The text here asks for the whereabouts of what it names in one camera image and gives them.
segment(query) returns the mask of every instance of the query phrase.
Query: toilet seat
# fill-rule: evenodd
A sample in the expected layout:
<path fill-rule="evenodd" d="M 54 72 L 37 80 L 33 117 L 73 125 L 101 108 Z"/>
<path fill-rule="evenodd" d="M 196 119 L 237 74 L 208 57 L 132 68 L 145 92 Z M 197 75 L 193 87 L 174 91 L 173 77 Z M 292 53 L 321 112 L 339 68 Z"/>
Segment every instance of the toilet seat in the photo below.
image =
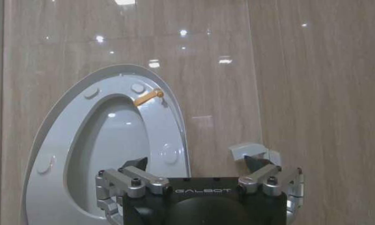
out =
<path fill-rule="evenodd" d="M 134 107 L 132 101 L 153 89 L 162 98 Z M 116 106 L 101 109 L 108 102 Z M 78 144 L 85 142 L 88 150 Z M 166 84 L 141 67 L 113 66 L 70 88 L 39 128 L 22 198 L 29 225 L 108 224 L 96 207 L 94 174 L 144 156 L 153 175 L 189 176 L 182 118 Z"/>

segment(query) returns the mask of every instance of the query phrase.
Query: toilet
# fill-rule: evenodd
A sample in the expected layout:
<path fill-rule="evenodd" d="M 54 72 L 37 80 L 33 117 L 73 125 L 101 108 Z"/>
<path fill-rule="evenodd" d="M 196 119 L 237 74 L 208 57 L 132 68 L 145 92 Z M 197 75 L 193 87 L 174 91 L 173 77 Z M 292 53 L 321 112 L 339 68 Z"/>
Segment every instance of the toilet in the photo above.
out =
<path fill-rule="evenodd" d="M 34 138 L 22 195 L 29 225 L 108 225 L 94 176 L 148 157 L 146 171 L 189 177 L 185 128 L 169 87 L 116 65 L 86 76 L 53 106 Z"/>

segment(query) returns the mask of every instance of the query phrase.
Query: white toilet seat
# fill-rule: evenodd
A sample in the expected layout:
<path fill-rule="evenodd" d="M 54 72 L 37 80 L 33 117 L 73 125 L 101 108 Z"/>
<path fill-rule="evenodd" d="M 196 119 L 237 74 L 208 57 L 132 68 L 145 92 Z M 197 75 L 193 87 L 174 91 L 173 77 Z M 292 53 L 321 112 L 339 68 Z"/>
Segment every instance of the white toilet seat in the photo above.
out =
<path fill-rule="evenodd" d="M 81 209 L 71 198 L 67 189 L 67 167 L 74 143 L 78 140 L 81 130 L 94 113 L 96 109 L 109 99 L 122 97 L 133 101 L 145 95 L 154 88 L 164 91 L 162 98 L 152 98 L 146 103 L 137 107 L 141 116 L 145 134 L 128 137 L 129 142 L 120 146 L 120 150 L 112 151 L 109 158 L 94 157 L 89 161 L 88 175 L 92 181 L 88 182 L 89 190 L 93 191 L 94 176 L 100 169 L 117 168 L 121 166 L 113 158 L 118 154 L 122 162 L 134 159 L 136 151 L 129 155 L 122 154 L 121 149 L 136 148 L 133 144 L 148 142 L 148 172 L 164 177 L 186 177 L 188 153 L 185 147 L 184 124 L 177 102 L 165 83 L 157 76 L 141 67 L 132 65 L 114 66 L 92 74 L 94 78 L 85 78 L 63 95 L 51 111 L 62 108 L 54 118 L 47 116 L 39 129 L 49 126 L 43 136 L 38 132 L 33 148 L 35 160 L 33 161 L 33 152 L 29 163 L 29 180 L 25 181 L 26 191 L 23 194 L 23 206 L 27 215 L 29 225 L 39 224 L 108 224 L 104 215 L 98 216 Z M 120 135 L 128 134 L 128 130 L 120 130 Z"/>

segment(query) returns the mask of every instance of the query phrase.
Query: logo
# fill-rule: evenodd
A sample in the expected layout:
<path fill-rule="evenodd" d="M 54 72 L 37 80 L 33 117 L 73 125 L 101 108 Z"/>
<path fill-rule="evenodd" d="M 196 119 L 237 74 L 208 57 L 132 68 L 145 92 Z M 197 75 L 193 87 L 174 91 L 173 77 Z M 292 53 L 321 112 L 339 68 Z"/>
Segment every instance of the logo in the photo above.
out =
<path fill-rule="evenodd" d="M 229 193 L 232 189 L 224 188 L 224 189 L 176 189 L 174 193 L 177 194 L 194 194 L 194 193 L 204 193 L 204 194 L 212 194 L 212 193 Z"/>

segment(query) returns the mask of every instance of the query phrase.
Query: robotic hand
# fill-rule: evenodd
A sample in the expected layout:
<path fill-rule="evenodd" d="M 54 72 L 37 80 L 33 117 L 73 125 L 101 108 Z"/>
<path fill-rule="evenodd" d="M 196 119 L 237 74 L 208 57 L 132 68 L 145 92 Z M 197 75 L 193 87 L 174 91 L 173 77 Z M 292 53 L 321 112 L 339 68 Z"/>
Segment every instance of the robotic hand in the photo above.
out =
<path fill-rule="evenodd" d="M 301 169 L 245 157 L 248 176 L 161 178 L 146 158 L 96 176 L 97 206 L 112 225 L 285 225 L 303 205 Z"/>

